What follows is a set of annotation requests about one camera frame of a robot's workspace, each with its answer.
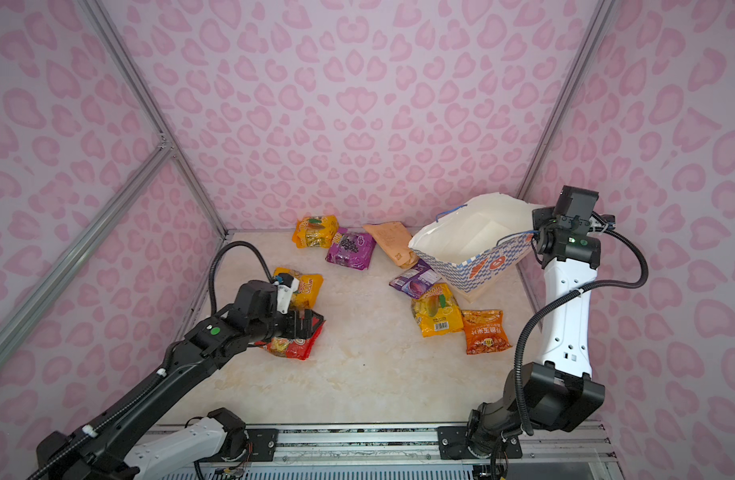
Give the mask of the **peach paper snack pouch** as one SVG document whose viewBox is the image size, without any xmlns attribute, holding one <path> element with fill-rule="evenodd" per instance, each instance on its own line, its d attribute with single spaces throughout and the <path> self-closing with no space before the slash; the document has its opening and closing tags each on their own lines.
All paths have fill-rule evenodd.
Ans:
<svg viewBox="0 0 735 480">
<path fill-rule="evenodd" d="M 369 233 L 381 250 L 389 256 L 395 266 L 409 269 L 419 262 L 417 254 L 409 248 L 411 233 L 401 222 L 387 222 L 377 225 L 364 225 L 365 232 Z"/>
</svg>

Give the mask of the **orange snack packet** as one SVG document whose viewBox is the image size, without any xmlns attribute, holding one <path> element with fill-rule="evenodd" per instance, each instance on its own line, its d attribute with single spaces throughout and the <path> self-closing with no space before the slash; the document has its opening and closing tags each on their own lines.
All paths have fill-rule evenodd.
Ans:
<svg viewBox="0 0 735 480">
<path fill-rule="evenodd" d="M 461 315 L 467 355 L 497 353 L 511 348 L 503 329 L 503 311 L 463 310 Z"/>
</svg>

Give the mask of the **red fruit candy bag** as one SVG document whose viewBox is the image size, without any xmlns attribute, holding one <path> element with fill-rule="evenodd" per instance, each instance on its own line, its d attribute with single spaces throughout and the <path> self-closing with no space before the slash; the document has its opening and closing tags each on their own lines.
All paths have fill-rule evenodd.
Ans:
<svg viewBox="0 0 735 480">
<path fill-rule="evenodd" d="M 322 334 L 324 326 L 320 326 L 314 335 L 309 339 L 293 339 L 289 340 L 286 338 L 273 338 L 269 342 L 256 342 L 255 347 L 262 348 L 269 354 L 279 358 L 295 359 L 305 361 L 307 360 L 314 346 Z"/>
</svg>

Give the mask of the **white blue checkered paper bag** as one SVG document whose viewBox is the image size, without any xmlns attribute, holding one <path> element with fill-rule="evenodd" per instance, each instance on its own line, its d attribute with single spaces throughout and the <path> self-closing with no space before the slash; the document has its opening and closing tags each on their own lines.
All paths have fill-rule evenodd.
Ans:
<svg viewBox="0 0 735 480">
<path fill-rule="evenodd" d="M 409 249 L 473 302 L 531 251 L 536 209 L 509 195 L 483 194 L 437 216 L 411 238 Z"/>
</svg>

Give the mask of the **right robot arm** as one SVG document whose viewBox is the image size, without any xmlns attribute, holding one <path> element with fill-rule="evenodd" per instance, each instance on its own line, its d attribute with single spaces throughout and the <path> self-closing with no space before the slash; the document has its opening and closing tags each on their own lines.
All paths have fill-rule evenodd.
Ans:
<svg viewBox="0 0 735 480">
<path fill-rule="evenodd" d="M 509 374 L 501 400 L 473 410 L 465 428 L 437 430 L 441 459 L 519 458 L 521 434 L 571 432 L 603 404 L 605 387 L 591 379 L 585 291 L 601 263 L 601 243 L 591 237 L 598 199 L 591 190 L 565 186 L 555 206 L 533 212 L 549 303 L 539 311 L 539 320 L 523 328 L 515 353 L 525 352 L 536 325 L 543 333 L 541 349 L 533 362 L 515 360 L 521 370 Z"/>
</svg>

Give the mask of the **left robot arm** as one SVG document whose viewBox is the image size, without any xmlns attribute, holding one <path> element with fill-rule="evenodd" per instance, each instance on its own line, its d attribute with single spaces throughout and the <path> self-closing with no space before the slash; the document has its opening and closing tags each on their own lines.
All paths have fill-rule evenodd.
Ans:
<svg viewBox="0 0 735 480">
<path fill-rule="evenodd" d="M 325 324 L 311 309 L 279 310 L 280 288 L 253 280 L 234 302 L 171 344 L 160 365 L 111 407 L 65 435 L 54 431 L 37 448 L 34 479 L 134 479 L 127 461 L 139 440 L 187 393 L 235 356 L 275 338 L 307 340 Z"/>
</svg>

